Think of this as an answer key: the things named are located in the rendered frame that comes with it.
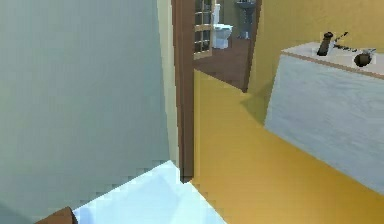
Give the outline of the wooden glass-paned door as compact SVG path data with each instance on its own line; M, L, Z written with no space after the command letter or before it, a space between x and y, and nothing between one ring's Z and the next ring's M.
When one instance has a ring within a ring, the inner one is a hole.
M195 0L194 59L212 55L213 10L216 0Z

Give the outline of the white toilet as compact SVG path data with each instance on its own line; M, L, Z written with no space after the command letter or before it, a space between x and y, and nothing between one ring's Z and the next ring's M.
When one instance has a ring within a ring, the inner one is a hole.
M232 33L232 25L221 24L220 20L221 5L216 4L213 10L213 39L212 47L215 49L226 49L228 47L228 38Z

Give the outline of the grey counter cabinet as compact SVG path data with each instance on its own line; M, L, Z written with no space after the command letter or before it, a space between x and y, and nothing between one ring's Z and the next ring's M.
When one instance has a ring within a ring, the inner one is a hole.
M265 128L384 195L384 52L359 67L355 52L281 51Z

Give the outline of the black long utensil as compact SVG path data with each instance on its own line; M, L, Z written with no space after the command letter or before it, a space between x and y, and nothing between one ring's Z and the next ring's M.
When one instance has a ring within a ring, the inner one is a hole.
M351 52L357 52L356 48L350 47L346 45L343 41L343 38L346 37L349 34L348 31L343 32L340 36L336 37L333 40L333 47L341 50L351 51Z

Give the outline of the brown wooden furniture corner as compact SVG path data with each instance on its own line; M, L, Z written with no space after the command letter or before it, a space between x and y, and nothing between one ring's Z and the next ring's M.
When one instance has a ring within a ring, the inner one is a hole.
M72 209L65 207L37 221L35 224L78 224L78 220Z

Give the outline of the black round cup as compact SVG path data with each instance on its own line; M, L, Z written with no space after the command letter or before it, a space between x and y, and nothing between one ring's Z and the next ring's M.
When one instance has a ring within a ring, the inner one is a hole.
M354 63L358 67L365 67L371 63L372 58L376 50L372 49L364 49L361 53L355 56Z

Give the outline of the dark pedestal sink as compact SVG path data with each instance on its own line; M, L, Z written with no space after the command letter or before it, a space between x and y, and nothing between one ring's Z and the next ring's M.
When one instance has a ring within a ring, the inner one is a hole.
M240 39L249 39L251 36L253 14L256 8L256 0L239 0L236 5L242 10L244 20L239 34Z

